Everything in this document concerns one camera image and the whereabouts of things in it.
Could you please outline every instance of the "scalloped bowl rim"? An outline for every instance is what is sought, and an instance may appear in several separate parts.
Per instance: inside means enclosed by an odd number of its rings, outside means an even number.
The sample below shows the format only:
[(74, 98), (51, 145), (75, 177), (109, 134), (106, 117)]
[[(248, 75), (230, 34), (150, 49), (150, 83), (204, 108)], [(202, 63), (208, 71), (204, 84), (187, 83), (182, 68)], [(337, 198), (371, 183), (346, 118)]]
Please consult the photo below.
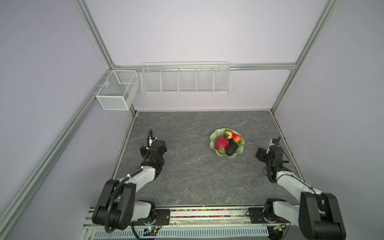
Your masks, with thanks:
[(235, 134), (240, 135), (240, 133), (236, 132), (235, 130), (233, 129), (230, 129), (230, 128), (219, 128), (219, 129), (216, 129), (210, 136), (209, 136), (209, 139), (211, 140), (209, 146), (210, 148), (212, 148), (213, 150), (215, 150), (216, 154), (220, 157), (222, 156), (227, 156), (229, 158), (234, 158), (237, 154), (240, 154), (244, 151), (244, 145), (245, 145), (245, 141), (243, 139), (243, 142), (241, 144), (239, 144), (238, 148), (236, 149), (236, 151), (234, 152), (234, 154), (232, 154), (231, 156), (228, 156), (227, 154), (225, 153), (220, 153), (216, 148), (215, 148), (215, 142), (216, 142), (216, 139), (224, 132), (225, 129), (229, 129), (231, 131), (233, 131)]

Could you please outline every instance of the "white mesh basket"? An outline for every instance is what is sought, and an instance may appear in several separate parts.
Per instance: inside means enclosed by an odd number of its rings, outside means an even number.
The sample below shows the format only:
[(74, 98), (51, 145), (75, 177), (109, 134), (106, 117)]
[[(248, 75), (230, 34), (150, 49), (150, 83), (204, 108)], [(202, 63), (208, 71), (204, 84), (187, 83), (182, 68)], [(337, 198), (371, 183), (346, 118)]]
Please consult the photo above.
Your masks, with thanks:
[(169, 66), (143, 63), (141, 90), (144, 94), (228, 94), (231, 92), (229, 63)]
[(134, 70), (112, 70), (96, 94), (106, 110), (129, 110), (139, 87)]

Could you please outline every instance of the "gray marble tabletop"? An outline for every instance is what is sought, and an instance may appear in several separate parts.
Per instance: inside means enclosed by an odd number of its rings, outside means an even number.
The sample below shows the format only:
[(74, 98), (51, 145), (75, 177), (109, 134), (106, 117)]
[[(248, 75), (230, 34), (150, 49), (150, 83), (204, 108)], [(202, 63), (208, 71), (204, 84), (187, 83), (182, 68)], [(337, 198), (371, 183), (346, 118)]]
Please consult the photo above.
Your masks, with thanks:
[[(244, 151), (234, 158), (219, 157), (209, 147), (209, 136), (231, 128), (245, 140)], [(157, 206), (264, 205), (267, 198), (298, 201), (283, 187), (270, 183), (265, 164), (255, 158), (279, 130), (268, 111), (140, 112), (138, 113), (117, 178), (136, 171), (148, 130), (167, 144), (160, 176), (136, 193), (136, 199)], [(292, 161), (285, 164), (296, 175)]]

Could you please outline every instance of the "mesh basket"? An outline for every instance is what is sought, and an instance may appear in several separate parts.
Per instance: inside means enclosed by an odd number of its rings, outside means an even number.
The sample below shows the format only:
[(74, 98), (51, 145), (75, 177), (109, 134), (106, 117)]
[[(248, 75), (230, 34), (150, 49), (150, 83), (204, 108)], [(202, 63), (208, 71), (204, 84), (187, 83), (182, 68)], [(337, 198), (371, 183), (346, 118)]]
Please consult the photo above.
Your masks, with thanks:
[(96, 97), (106, 110), (129, 110), (138, 87), (136, 71), (112, 70)]
[(229, 93), (229, 63), (210, 65), (144, 66), (141, 90), (144, 94)]

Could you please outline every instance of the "perforated metal strip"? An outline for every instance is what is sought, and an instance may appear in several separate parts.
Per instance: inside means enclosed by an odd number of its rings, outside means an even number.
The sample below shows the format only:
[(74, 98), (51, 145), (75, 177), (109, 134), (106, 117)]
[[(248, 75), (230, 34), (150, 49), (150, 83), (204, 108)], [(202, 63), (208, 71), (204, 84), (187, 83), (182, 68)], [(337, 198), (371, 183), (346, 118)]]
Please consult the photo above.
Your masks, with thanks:
[[(141, 238), (153, 238), (143, 236), (144, 228), (137, 229)], [(268, 236), (267, 227), (243, 226), (243, 227), (175, 227), (162, 228), (156, 238), (218, 238), (218, 237), (260, 237)], [(96, 230), (93, 239), (134, 239), (130, 228), (114, 231), (111, 235), (103, 229)]]

